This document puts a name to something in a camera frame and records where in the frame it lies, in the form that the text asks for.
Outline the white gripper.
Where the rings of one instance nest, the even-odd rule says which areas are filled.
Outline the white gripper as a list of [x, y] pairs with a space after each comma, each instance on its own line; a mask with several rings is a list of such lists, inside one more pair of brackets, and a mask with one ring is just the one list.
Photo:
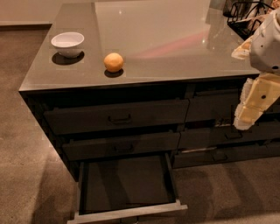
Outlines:
[[250, 57], [250, 65], [264, 72], [246, 80], [234, 112], [234, 126], [248, 130], [280, 97], [280, 9], [268, 14], [252, 38], [235, 48], [231, 56], [238, 60]]

